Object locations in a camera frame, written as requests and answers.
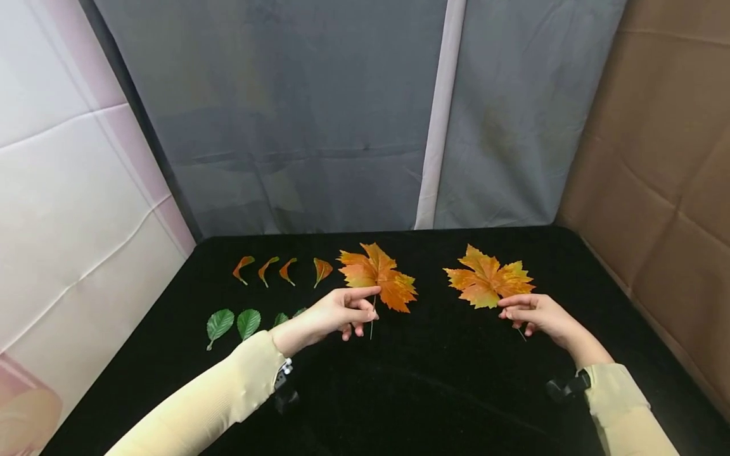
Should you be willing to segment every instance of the beige long-sleeve shirt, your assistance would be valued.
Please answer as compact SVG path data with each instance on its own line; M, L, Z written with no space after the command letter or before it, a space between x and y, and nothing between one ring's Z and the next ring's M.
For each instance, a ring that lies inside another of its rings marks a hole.
M107 456L197 455L264 403L284 361L269 333L257 333L155 407ZM585 396L607 455L677 454L625 367L586 371L592 386Z

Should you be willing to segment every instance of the hand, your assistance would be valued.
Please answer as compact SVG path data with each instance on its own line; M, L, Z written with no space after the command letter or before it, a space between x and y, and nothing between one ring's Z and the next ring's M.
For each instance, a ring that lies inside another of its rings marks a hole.
M579 369L614 362L598 339L548 295L514 295L497 304L503 307L499 318L512 320L514 328L527 322L526 337L535 331L546 333L568 350Z
M380 293L380 287L338 288L302 312L296 318L270 330L274 344L287 357L316 344L332 331L340 330L342 340L353 333L362 337L364 323L379 317L367 297Z

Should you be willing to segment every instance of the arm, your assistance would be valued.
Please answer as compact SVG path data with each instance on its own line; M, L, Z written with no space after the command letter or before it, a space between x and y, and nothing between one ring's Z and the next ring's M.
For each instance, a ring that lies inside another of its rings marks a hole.
M546 295L516 295L502 299L500 318L519 328L527 323L525 336L544 331L566 349L578 370L585 369L591 387L585 398L608 456L677 455L649 403L629 371L616 364L593 334Z
M377 319L365 297L379 292L380 287L334 290L297 318L258 332L155 407L107 456L199 454L274 392L286 358L338 329L345 341L353 326L362 337L363 324Z

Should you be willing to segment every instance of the left hand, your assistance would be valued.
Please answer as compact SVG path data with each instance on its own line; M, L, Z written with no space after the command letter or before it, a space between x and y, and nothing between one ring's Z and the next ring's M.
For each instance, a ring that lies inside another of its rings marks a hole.
M284 356L290 357L335 330L342 332L343 341L350 339L353 327L355 334L362 337L364 323L378 319L366 298L378 293L380 287L332 290L298 317L271 329L274 344Z

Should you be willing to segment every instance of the leaf stem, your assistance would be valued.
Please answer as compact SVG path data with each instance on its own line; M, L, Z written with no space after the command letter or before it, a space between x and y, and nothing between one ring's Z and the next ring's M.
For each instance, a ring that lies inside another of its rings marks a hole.
M377 303L377 295L372 299L372 310L375 311L375 303ZM375 320L370 322L370 340L372 340L372 326L375 324Z

